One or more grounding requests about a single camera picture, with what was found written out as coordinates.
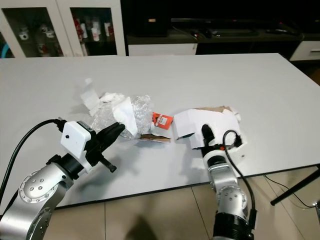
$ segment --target bubble wrap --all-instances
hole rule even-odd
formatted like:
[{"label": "bubble wrap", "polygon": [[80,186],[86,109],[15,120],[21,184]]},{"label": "bubble wrap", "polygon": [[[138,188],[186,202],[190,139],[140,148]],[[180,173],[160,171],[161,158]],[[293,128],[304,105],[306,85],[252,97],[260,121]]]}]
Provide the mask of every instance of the bubble wrap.
[{"label": "bubble wrap", "polygon": [[[151,98],[149,95],[134,95],[131,96],[130,99],[136,126],[138,128],[138,135],[146,134],[149,132],[151,126],[154,108]],[[112,102],[101,103],[99,110],[92,117],[91,128],[99,132],[115,123],[116,120],[112,111],[112,107]],[[121,133],[121,136],[129,140],[135,138],[127,129]]]}]

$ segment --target white table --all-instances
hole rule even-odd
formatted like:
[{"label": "white table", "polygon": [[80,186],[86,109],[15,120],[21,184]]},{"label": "white table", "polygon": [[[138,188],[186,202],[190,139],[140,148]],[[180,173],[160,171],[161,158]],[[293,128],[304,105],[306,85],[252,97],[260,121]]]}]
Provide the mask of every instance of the white table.
[{"label": "white table", "polygon": [[[160,57],[53,57],[0,61],[0,173],[22,136],[50,118],[88,121],[80,92],[92,78],[98,94],[149,94],[156,112],[174,115],[203,106],[232,106],[242,117],[248,154],[245,176],[320,163],[320,87],[278,54]],[[167,134],[172,137],[172,130]],[[52,125],[25,143],[13,167],[0,214],[21,181],[55,154],[61,133]],[[59,206],[106,200],[208,181],[199,150],[119,141],[105,152],[117,166],[97,165]]]}]

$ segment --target drawer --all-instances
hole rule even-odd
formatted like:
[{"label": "drawer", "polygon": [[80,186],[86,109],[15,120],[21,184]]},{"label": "drawer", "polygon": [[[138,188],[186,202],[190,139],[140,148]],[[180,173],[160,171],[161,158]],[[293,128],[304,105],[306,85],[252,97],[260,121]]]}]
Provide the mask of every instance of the drawer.
[{"label": "drawer", "polygon": [[320,41],[303,41],[294,51],[290,61],[319,60]]},{"label": "drawer", "polygon": [[129,45],[129,56],[195,55],[196,43]]}]

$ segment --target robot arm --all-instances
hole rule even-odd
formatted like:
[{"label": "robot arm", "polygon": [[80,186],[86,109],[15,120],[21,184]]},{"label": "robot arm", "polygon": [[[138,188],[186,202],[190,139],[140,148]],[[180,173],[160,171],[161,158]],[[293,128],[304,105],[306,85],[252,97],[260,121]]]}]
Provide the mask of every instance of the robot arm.
[{"label": "robot arm", "polygon": [[23,180],[1,219],[0,239],[42,240],[54,209],[74,180],[98,162],[112,173],[117,169],[102,152],[124,129],[123,124],[114,123],[96,134],[82,121],[64,121],[61,144],[68,153],[53,156],[44,168]]},{"label": "robot arm", "polygon": [[[210,183],[216,193],[218,202],[213,240],[253,240],[252,226],[247,220],[247,195],[239,187],[238,179],[228,161],[225,146],[222,144],[209,146],[209,142],[214,139],[214,135],[208,125],[203,125],[202,134],[205,144],[205,147],[201,149],[203,163],[208,170]],[[236,148],[241,144],[241,139],[238,138],[237,142],[236,138],[235,143],[228,147]]]}]

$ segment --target black metal table leg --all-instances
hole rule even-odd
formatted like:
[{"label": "black metal table leg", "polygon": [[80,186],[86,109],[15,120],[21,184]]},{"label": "black metal table leg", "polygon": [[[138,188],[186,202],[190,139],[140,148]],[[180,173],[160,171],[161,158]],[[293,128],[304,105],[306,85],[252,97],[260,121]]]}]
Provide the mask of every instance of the black metal table leg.
[{"label": "black metal table leg", "polygon": [[293,187],[291,187],[289,190],[285,191],[283,194],[272,200],[270,203],[272,206],[276,205],[277,203],[281,202],[283,199],[289,197],[290,195],[294,194],[296,191],[302,189],[312,181],[316,180],[320,177],[320,168],[312,173],[311,175],[307,176],[305,179],[303,179],[301,182],[297,183]]}]

